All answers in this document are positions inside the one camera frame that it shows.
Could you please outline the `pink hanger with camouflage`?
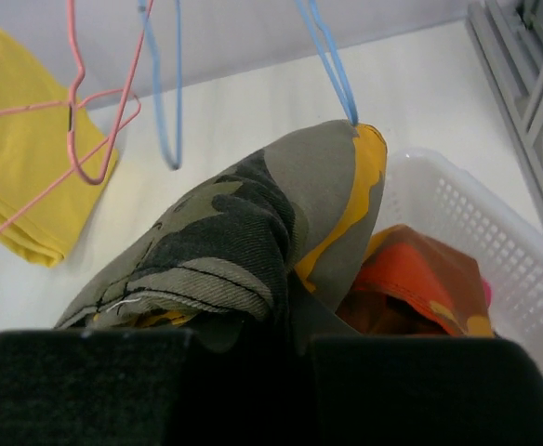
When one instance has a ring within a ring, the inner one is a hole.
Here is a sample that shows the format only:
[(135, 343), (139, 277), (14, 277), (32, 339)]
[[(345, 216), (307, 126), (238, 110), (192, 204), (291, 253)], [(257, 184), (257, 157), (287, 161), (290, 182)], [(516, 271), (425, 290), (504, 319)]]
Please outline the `pink hanger with camouflage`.
[[(120, 93), (121, 101), (119, 103), (119, 108), (117, 110), (117, 116), (114, 121), (114, 128), (104, 140), (101, 141), (92, 151), (89, 151), (82, 159), (77, 157), (77, 152), (75, 149), (75, 115), (78, 109), (84, 108), (86, 104), (94, 99), (110, 96), (112, 94)], [(126, 103), (128, 96), (131, 95), (132, 98), (137, 103), (136, 110), (124, 121), (122, 120), (123, 113), (125, 111)], [(73, 93), (73, 97), (68, 101), (49, 101), (43, 103), (37, 103), (29, 106), (16, 107), (11, 109), (0, 110), (0, 117), (8, 116), (13, 114), (22, 114), (25, 112), (33, 112), (37, 110), (55, 108), (59, 105), (66, 105), (68, 110), (68, 128), (66, 133), (67, 141), (67, 154), (70, 161), (70, 168), (65, 171), (60, 177), (58, 177), (53, 183), (51, 183), (43, 192), (34, 197), (31, 201), (25, 204), (17, 213), (12, 217), (8, 218), (0, 226), (0, 234), (2, 234), (11, 224), (15, 223), (20, 217), (24, 216), (29, 212), (36, 204), (43, 201), (47, 195), (53, 191), (57, 186), (63, 183), (68, 177), (73, 173), (77, 174), (86, 184), (90, 186), (98, 186), (102, 184), (108, 173), (108, 168), (110, 165), (110, 160), (112, 158), (112, 152), (114, 147), (114, 142), (118, 133), (124, 129), (131, 121), (133, 121), (141, 112), (141, 102), (138, 95), (135, 92), (132, 92), (130, 89), (118, 88), (105, 90), (95, 95), (91, 95), (86, 99), (77, 102), (76, 94)], [(100, 168), (99, 176), (97, 178), (90, 178), (86, 172), (82, 169), (83, 163), (85, 163), (89, 158), (91, 158), (95, 153), (101, 150), (101, 148), (107, 144), (108, 148), (102, 160), (102, 165)]]

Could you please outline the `pink trousers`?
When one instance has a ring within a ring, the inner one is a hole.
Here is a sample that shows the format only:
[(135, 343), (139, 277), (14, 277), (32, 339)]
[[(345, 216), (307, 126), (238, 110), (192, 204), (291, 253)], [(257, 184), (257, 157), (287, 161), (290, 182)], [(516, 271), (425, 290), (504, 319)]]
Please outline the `pink trousers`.
[(484, 293), (485, 302), (486, 302), (486, 305), (489, 307), (492, 302), (492, 289), (488, 281), (485, 279), (482, 279), (482, 285), (483, 285), (483, 293)]

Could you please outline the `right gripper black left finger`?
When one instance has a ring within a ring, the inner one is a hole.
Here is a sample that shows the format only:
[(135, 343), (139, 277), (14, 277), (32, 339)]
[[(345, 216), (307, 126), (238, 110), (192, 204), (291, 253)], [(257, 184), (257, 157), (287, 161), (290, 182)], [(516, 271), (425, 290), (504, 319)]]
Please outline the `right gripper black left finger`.
[(0, 333), (0, 445), (210, 445), (244, 323)]

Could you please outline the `pink wire hanger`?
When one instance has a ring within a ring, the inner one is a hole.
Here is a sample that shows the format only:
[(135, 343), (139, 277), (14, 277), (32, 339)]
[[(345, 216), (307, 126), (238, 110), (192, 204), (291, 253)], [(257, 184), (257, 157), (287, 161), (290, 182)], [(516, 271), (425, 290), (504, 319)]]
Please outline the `pink wire hanger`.
[[(75, 65), (77, 68), (77, 74), (68, 88), (68, 132), (67, 132), (67, 153), (70, 160), (71, 169), (82, 179), (86, 184), (97, 186), (101, 184), (106, 178), (108, 172), (109, 163), (112, 157), (114, 143), (117, 135), (121, 129), (129, 124), (141, 111), (141, 104), (139, 97), (132, 92), (132, 83), (135, 77), (136, 69), (139, 64), (139, 57), (143, 47), (145, 35), (147, 33), (148, 24), (150, 23), (150, 14), (152, 12), (153, 1), (149, 1), (148, 5), (144, 8), (144, 18), (139, 40), (136, 45), (135, 55), (131, 61), (128, 74), (126, 76), (126, 83), (122, 88), (115, 88), (109, 90), (102, 90), (94, 95), (86, 97), (84, 100), (78, 101), (77, 90), (83, 83), (86, 77), (86, 65), (78, 45), (77, 31), (76, 31), (76, 14), (75, 14), (75, 1), (67, 1), (67, 26), (68, 26), (68, 39), (70, 49), (73, 54)], [(120, 94), (119, 106), (117, 114), (115, 115), (113, 127), (109, 136), (103, 140), (92, 151), (88, 152), (83, 159), (79, 159), (75, 148), (75, 120), (76, 114), (79, 109), (83, 109), (88, 102), (96, 100), (98, 98), (107, 97), (114, 94)], [(126, 121), (122, 122), (123, 114), (125, 111), (126, 103), (129, 95), (133, 96), (133, 99), (137, 102), (137, 109), (134, 114), (129, 116)], [(88, 173), (83, 169), (83, 163), (92, 157), (101, 147), (106, 144), (107, 149), (102, 160), (99, 174), (96, 177), (90, 177)]]

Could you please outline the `orange camouflage trousers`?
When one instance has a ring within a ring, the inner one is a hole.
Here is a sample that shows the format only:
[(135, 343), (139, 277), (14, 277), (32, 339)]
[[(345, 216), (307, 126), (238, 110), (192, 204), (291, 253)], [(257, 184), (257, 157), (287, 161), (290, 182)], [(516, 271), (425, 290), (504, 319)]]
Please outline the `orange camouflage trousers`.
[(336, 315), (363, 335), (495, 336), (477, 261), (406, 225), (372, 236)]

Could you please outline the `blue hanger with orange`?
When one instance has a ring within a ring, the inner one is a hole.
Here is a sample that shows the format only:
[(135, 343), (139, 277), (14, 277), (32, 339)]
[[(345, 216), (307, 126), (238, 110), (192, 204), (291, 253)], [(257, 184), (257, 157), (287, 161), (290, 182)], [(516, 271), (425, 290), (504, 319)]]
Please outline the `blue hanger with orange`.
[(351, 85), (336, 41), (322, 18), (317, 2), (295, 0), (295, 4), (348, 121), (351, 125), (358, 125), (359, 115)]

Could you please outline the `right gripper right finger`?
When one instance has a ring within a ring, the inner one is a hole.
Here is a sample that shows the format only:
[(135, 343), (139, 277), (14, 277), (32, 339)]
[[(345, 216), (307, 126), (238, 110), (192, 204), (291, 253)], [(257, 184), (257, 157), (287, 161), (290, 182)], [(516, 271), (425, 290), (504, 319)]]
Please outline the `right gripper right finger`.
[(543, 376), (501, 338), (364, 336), (289, 279), (305, 445), (543, 445)]

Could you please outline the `green camouflage trousers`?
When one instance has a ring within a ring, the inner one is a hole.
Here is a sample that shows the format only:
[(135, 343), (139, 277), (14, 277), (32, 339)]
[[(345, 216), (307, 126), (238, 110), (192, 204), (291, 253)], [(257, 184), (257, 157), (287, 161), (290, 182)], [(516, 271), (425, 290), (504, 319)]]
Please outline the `green camouflage trousers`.
[(387, 156), (376, 128), (341, 120), (275, 140), (172, 204), (57, 327), (177, 329), (228, 314), (281, 323), (295, 285), (336, 309), (369, 258)]

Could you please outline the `white plastic basket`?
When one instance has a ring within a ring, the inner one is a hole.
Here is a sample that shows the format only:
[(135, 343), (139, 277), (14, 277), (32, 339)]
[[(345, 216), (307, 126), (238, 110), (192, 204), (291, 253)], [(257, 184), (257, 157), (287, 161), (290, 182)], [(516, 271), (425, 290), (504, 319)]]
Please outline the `white plastic basket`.
[(520, 344), (543, 373), (543, 235), (468, 171), (425, 149), (388, 158), (376, 228), (396, 224), (477, 261), (496, 333)]

